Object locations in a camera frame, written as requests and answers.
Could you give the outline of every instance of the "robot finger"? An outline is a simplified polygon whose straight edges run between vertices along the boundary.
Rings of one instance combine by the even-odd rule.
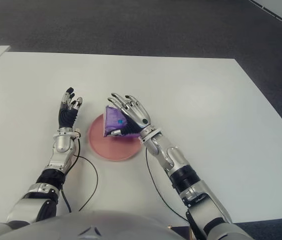
[[[135,97],[133,97],[133,96],[131,96],[131,95],[125,95],[125,97],[126,97],[127,99],[129,99],[132,104],[138,105],[138,104],[140,103],[138,99],[136,99]]]
[[[79,108],[82,105],[82,102],[83,102],[83,98],[78,97],[75,101],[72,102],[73,103],[72,108],[76,109],[76,110],[79,110]]]
[[[121,97],[119,94],[111,93],[111,95],[115,97],[117,100],[119,100],[119,102],[122,104],[122,107],[125,107],[126,104],[128,103],[128,101],[124,99],[123,97]]]
[[[119,110],[122,108],[122,105],[121,105],[121,103],[120,103],[118,100],[116,100],[116,99],[114,99],[114,98],[112,98],[112,97],[109,97],[108,100],[109,100],[111,103],[113,103],[114,106],[116,106]]]

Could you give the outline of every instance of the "black fingertip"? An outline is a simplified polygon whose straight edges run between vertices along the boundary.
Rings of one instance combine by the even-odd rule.
[[[68,90],[66,90],[67,93],[71,94],[72,92],[74,92],[74,89],[72,87],[69,87]]]

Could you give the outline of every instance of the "silver metal joint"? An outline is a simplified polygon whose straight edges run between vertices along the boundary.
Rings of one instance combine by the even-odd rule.
[[[140,132],[141,138],[145,138],[150,132],[154,130],[156,130],[156,127],[154,127],[153,125],[148,125]]]
[[[27,192],[29,192],[29,193],[33,193],[34,192],[34,193],[48,194],[50,191],[52,193],[55,193],[57,196],[59,196],[59,190],[55,186],[47,184],[47,183],[41,183],[41,182],[32,184],[29,187]]]

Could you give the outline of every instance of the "black rubber segment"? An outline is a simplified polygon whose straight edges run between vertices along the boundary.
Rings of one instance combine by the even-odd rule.
[[[190,165],[186,165],[176,170],[171,176],[173,188],[176,189],[177,193],[180,194],[191,185],[197,183],[200,178]]]
[[[44,205],[41,207],[37,217],[36,221],[42,221],[44,219],[48,219],[49,217],[55,217],[56,216],[56,204],[54,201],[47,200]]]
[[[65,175],[56,169],[46,169],[44,170],[36,183],[51,184],[55,186],[58,190],[61,189],[63,183],[65,182]]]

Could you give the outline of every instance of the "robotic hand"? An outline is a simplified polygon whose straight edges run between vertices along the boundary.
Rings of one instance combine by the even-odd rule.
[[[112,135],[140,133],[141,142],[157,158],[173,188],[188,207],[186,217],[198,240],[251,240],[231,218],[206,183],[201,180],[182,152],[151,124],[141,103],[133,96],[112,93],[108,100],[121,110],[128,125]]]

